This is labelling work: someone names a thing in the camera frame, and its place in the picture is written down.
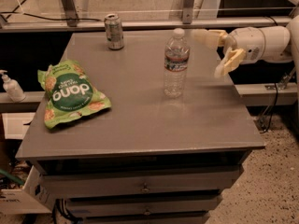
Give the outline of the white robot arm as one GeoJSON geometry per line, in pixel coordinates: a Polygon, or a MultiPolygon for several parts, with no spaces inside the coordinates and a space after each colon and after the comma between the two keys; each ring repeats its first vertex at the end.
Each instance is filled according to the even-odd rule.
{"type": "Polygon", "coordinates": [[[192,37],[210,49],[223,47],[224,57],[215,68],[214,77],[223,77],[240,64],[294,62],[299,66],[299,16],[287,26],[244,27],[231,33],[224,30],[195,29],[192,37]]]}

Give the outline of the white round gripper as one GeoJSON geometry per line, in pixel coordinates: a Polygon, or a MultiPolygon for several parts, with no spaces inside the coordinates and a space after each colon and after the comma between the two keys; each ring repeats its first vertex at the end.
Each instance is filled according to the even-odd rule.
{"type": "Polygon", "coordinates": [[[224,46],[225,54],[215,68],[215,78],[226,76],[241,63],[256,63],[261,59],[265,47],[263,32],[253,27],[237,28],[230,34],[225,30],[194,29],[192,37],[209,49],[224,46]]]}

